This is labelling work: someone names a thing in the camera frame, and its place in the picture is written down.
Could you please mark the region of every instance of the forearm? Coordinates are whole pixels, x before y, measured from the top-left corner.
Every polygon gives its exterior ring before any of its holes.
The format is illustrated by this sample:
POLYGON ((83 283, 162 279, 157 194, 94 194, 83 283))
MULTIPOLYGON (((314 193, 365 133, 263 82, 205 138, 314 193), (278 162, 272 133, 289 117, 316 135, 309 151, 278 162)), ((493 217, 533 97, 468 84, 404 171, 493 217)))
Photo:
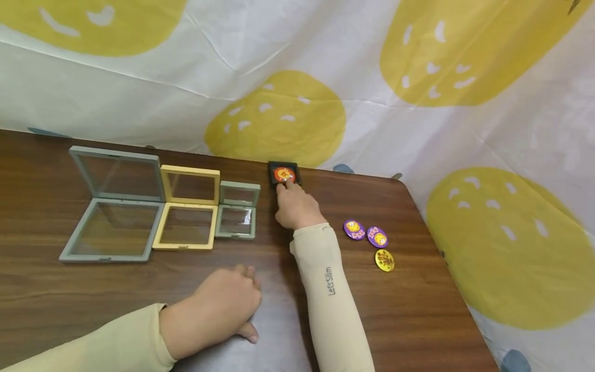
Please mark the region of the forearm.
POLYGON ((291 244, 308 297, 312 341, 322 372, 371 372, 374 363, 328 224, 294 233, 291 244))
POLYGON ((2 372, 167 372, 175 360, 159 333, 163 306, 154 304, 126 314, 2 372))

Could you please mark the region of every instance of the gray frame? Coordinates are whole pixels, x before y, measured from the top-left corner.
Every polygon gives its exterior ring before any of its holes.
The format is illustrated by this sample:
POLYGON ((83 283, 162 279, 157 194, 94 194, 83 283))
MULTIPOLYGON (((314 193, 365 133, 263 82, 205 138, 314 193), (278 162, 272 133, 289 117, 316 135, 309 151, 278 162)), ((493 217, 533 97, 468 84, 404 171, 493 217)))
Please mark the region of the gray frame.
MULTIPOLYGON (((163 190, 163 182, 161 180, 161 172, 159 168, 161 164, 159 163, 159 157, 156 155, 147 155, 147 154, 139 154, 136 152, 125 152, 125 151, 115 151, 115 150, 107 150, 107 149, 99 149, 93 147, 84 147, 84 146, 72 146, 68 152, 73 157, 74 162, 76 163, 77 167, 79 168, 80 173, 82 174, 85 182, 89 186, 89 190, 91 194, 93 194, 94 198, 104 198, 104 199, 128 199, 128 200, 140 200, 140 201, 148 201, 148 202, 165 202, 165 193, 163 190), (84 162, 80 159, 81 156, 86 157, 95 157, 95 158, 119 158, 124 161, 135 161, 135 162, 146 162, 153 164, 153 168, 155 169, 155 178, 157 182, 157 188, 159 189, 159 196, 149 196, 149 195, 135 195, 135 194, 119 194, 119 193, 111 193, 111 192, 103 192, 101 191, 101 187, 103 185, 96 185, 93 181, 93 177, 87 171, 87 168, 84 165, 84 162)), ((109 183, 111 177, 106 180, 106 183, 109 183)))
POLYGON ((240 239, 240 240, 254 240, 254 238, 256 238, 256 208, 245 207, 245 206, 241 206, 241 205, 219 204, 219 209, 217 211, 217 222, 215 225, 215 237, 227 237, 230 239, 240 239), (221 232, 221 219, 223 217, 223 210, 226 208, 229 208, 231 210, 250 210, 250 233, 249 234, 221 232))
POLYGON ((148 261, 149 255, 151 254, 151 249, 153 245, 153 240, 155 239, 155 234, 157 233, 157 227, 159 225, 159 219, 161 218, 161 214, 163 213, 164 204, 157 203, 157 202, 146 202, 146 201, 134 201, 134 200, 116 200, 116 199, 102 199, 102 198, 93 198, 87 207, 87 210, 84 212, 83 216, 81 217, 78 225, 74 229, 74 232, 70 236, 68 243, 60 253, 60 261, 63 262, 144 262, 148 261), (91 217, 93 211, 97 207, 97 204, 105 203, 105 204, 124 204, 124 205, 149 205, 152 207, 158 207, 157 212, 155 214, 155 221, 153 222, 153 226, 151 227, 151 232, 149 233, 149 238, 147 239, 147 244, 145 246, 145 251, 142 256, 122 256, 122 255, 77 255, 71 254, 70 252, 74 248, 74 244, 79 239, 81 232, 83 231, 84 227, 87 225, 89 218, 91 217))
POLYGON ((243 182, 232 182, 232 181, 221 181, 219 182, 219 204, 225 205, 241 205, 243 207, 256 207, 258 203, 258 196, 260 195, 260 185, 257 183, 243 183, 243 182), (225 189, 243 189, 254 191, 254 199, 252 202, 246 200, 235 200, 225 198, 225 189))

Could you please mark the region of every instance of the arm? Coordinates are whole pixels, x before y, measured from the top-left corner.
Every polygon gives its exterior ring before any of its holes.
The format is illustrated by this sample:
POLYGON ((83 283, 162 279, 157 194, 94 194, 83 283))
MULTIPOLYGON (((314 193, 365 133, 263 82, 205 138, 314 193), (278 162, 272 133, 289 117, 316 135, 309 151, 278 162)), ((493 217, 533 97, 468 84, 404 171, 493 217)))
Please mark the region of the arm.
POLYGON ((316 200, 299 185, 278 185, 277 198, 277 221, 295 230, 290 249, 306 289, 312 341, 321 372, 374 372, 333 228, 316 200))
POLYGON ((8 367, 3 372, 166 372, 175 360, 159 334, 163 304, 131 312, 95 332, 8 367))
POLYGON ((212 273, 190 297, 124 315, 95 332, 2 372, 167 372, 176 360, 240 335, 257 343, 250 317, 260 306, 254 267, 212 273))

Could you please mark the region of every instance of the fabric backdrop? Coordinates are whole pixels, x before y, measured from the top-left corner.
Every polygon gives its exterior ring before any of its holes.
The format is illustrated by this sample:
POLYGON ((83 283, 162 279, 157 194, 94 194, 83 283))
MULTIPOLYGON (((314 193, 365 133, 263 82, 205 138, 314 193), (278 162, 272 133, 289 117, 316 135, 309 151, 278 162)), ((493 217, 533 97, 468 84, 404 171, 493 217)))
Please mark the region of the fabric backdrop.
POLYGON ((402 174, 500 368, 595 370, 593 0, 3 0, 0 127, 402 174))

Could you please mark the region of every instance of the orange token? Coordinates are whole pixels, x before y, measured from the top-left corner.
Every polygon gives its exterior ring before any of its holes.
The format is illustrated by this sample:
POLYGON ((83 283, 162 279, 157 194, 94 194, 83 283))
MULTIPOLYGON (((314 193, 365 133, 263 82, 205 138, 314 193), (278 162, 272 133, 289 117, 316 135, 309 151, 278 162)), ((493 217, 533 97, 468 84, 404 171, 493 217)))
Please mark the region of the orange token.
POLYGON ((393 255, 390 254, 389 251, 386 249, 379 249, 376 251, 376 266, 380 267, 380 270, 386 271, 393 271, 394 269, 394 259, 393 255))
POLYGON ((279 182, 285 182, 288 179, 293 179, 293 181, 295 182, 296 175, 293 172, 293 170, 291 170, 289 168, 279 167, 279 168, 276 168, 273 173, 275 174, 275 179, 279 182))

